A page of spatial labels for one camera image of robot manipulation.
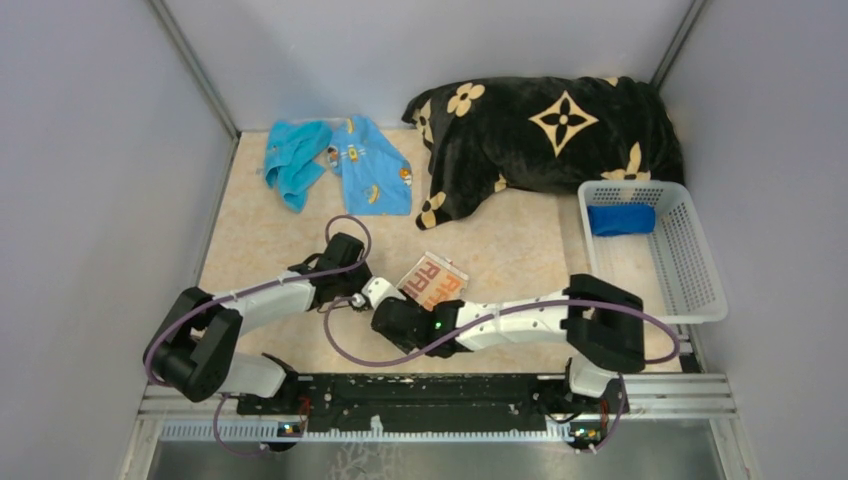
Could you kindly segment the teal small cloth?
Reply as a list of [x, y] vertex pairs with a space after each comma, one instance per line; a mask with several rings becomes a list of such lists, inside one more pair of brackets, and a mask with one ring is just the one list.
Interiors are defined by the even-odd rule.
[[278, 121], [270, 129], [264, 179], [290, 211], [303, 211], [309, 189], [325, 173], [326, 168], [316, 158], [329, 146], [331, 136], [330, 126], [323, 121]]

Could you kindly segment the dark blue towel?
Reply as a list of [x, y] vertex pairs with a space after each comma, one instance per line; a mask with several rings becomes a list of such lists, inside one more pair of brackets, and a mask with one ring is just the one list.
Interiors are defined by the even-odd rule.
[[646, 204], [589, 206], [587, 214], [592, 235], [599, 237], [650, 234], [657, 219], [654, 208]]

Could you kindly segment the grey orange printed cloth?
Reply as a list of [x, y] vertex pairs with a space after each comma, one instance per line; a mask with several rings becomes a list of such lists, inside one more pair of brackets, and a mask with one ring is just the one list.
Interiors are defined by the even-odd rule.
[[450, 260], [425, 252], [401, 278], [397, 288], [425, 310], [442, 302], [459, 299], [470, 277]]

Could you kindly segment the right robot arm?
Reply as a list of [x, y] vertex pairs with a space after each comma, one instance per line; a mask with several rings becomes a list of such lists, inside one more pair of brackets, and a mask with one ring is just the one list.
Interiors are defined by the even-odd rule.
[[449, 358], [500, 345], [569, 344], [578, 354], [566, 364], [563, 398], [576, 412], [599, 403], [617, 375], [647, 365], [641, 298], [589, 274], [572, 275], [562, 290], [500, 304], [449, 300], [426, 309], [377, 277], [362, 293], [374, 310], [373, 330], [405, 353]]

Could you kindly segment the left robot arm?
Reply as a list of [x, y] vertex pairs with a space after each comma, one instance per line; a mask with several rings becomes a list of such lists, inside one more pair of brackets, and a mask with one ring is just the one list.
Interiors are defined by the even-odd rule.
[[229, 294], [183, 290], [143, 354], [150, 381], [191, 402], [215, 394], [253, 395], [277, 414], [292, 411], [300, 388], [287, 378], [295, 372], [272, 355], [237, 352], [238, 340], [289, 315], [359, 293], [372, 277], [368, 251], [368, 244], [339, 232], [324, 251], [268, 282]]

